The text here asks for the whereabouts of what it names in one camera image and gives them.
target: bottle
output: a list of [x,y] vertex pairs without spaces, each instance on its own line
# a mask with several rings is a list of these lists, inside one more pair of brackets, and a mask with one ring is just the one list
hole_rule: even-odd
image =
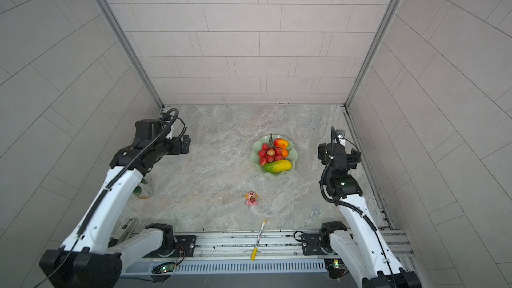
[[143,178],[139,185],[133,189],[132,194],[138,199],[148,199],[153,194],[153,188],[146,179]]

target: vent grille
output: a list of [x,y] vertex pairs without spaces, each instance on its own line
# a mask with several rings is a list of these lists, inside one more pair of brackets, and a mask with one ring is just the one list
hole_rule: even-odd
[[191,260],[183,261],[174,270],[174,274],[317,273],[326,271],[323,259]]

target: white tiled wall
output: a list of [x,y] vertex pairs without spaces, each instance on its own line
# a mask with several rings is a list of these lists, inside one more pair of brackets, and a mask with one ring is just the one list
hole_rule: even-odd
[[512,286],[511,10],[402,0],[349,109],[429,287]]
[[79,222],[134,122],[159,108],[93,0],[0,7],[0,282],[34,287],[41,253]]
[[108,1],[168,104],[343,103],[389,2]]

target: pink toy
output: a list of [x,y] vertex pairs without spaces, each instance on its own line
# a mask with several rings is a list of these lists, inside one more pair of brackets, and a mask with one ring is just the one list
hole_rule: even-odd
[[258,201],[256,200],[258,199],[258,195],[256,195],[254,191],[249,191],[247,194],[245,194],[245,199],[247,199],[245,204],[248,206],[254,206],[258,204]]

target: fruit bowl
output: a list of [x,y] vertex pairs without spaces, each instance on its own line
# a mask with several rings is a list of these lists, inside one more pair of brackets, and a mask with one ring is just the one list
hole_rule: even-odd
[[268,144],[268,141],[270,140],[270,135],[263,136],[260,140],[258,140],[257,142],[255,142],[253,144],[253,150],[251,151],[251,162],[256,165],[256,169],[260,173],[262,173],[262,174],[271,174],[273,176],[278,177],[278,176],[281,176],[282,174],[284,174],[287,171],[292,171],[293,169],[295,169],[295,162],[298,159],[298,153],[295,150],[295,146],[290,141],[290,139],[285,138],[285,137],[283,137],[281,135],[276,135],[276,134],[272,134],[272,138],[274,140],[276,140],[278,138],[285,139],[288,143],[290,143],[288,145],[288,147],[286,147],[286,149],[288,150],[288,156],[285,159],[291,162],[291,168],[288,169],[288,170],[285,170],[285,171],[281,171],[281,172],[268,172],[259,164],[258,152],[261,150],[261,146],[263,144]]

